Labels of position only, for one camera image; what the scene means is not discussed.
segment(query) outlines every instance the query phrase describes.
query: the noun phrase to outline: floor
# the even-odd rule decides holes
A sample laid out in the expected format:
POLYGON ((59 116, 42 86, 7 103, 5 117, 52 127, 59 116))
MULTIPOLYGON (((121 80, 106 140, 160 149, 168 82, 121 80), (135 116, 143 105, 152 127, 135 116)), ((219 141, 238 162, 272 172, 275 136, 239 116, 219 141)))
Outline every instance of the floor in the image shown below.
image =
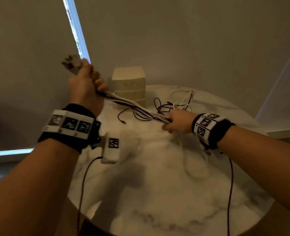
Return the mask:
MULTIPOLYGON (((290 143, 290 138, 283 139, 290 143)), ((7 174, 17 163, 0 163, 0 178, 7 174)), ((66 199, 55 236, 76 236, 77 209, 66 199)), ((290 236, 290 212, 275 202, 262 220, 242 236, 290 236)))

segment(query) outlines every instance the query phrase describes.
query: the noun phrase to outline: wristband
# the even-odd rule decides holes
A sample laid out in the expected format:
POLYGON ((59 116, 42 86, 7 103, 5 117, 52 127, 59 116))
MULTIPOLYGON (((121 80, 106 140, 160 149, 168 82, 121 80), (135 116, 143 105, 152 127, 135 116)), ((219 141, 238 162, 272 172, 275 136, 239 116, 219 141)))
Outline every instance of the wristband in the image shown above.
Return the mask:
POLYGON ((203 146, 214 150, 231 126, 235 126, 225 117, 215 113, 199 114, 192 123, 192 132, 198 136, 203 146))
POLYGON ((81 153, 83 148, 100 140, 99 128, 100 122, 91 111, 71 103, 63 110, 53 111, 38 142, 52 138, 81 153))

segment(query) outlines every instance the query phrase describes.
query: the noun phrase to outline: round table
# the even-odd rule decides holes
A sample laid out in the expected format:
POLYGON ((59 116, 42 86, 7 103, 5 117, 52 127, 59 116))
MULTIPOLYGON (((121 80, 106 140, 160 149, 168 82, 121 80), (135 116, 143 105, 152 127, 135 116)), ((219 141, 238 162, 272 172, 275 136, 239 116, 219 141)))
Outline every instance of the round table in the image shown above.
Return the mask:
MULTIPOLYGON (((146 86, 147 108, 153 99, 162 104, 180 102, 194 90, 190 111, 214 112, 240 127, 265 134, 245 111, 210 93, 178 86, 146 86)), ((203 150, 193 134, 161 130, 161 123, 139 121, 126 111, 117 119, 115 103, 106 101, 99 117, 100 134, 120 134, 120 160, 114 165, 96 161, 84 185, 81 211, 97 227, 119 236, 227 235, 227 205, 231 184, 228 157, 203 150)), ((83 150, 76 165, 68 197, 78 208, 81 184, 88 164, 101 149, 83 150)), ((233 164, 234 185, 230 206, 230 235, 255 225, 273 199, 240 167, 233 164)))

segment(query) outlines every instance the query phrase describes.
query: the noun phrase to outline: beige plastic drawer unit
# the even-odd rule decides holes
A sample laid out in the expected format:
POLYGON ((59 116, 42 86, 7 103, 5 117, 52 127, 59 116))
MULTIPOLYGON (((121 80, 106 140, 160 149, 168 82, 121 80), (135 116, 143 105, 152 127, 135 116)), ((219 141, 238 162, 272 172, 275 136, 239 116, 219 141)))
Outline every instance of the beige plastic drawer unit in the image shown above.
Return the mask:
POLYGON ((146 107, 145 73, 141 66, 115 68, 112 83, 116 95, 132 100, 142 107, 146 107))

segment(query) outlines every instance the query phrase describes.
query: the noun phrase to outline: person's left hand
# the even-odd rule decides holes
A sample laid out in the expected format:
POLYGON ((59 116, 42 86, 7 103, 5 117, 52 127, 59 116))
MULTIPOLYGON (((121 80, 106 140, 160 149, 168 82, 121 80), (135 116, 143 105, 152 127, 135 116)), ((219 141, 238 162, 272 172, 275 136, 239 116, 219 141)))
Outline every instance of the person's left hand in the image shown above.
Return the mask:
POLYGON ((71 89, 71 103, 82 105, 96 117, 100 115, 104 102, 95 91, 105 92, 108 86, 86 59, 83 59, 83 66, 79 73, 69 78, 68 85, 71 89))

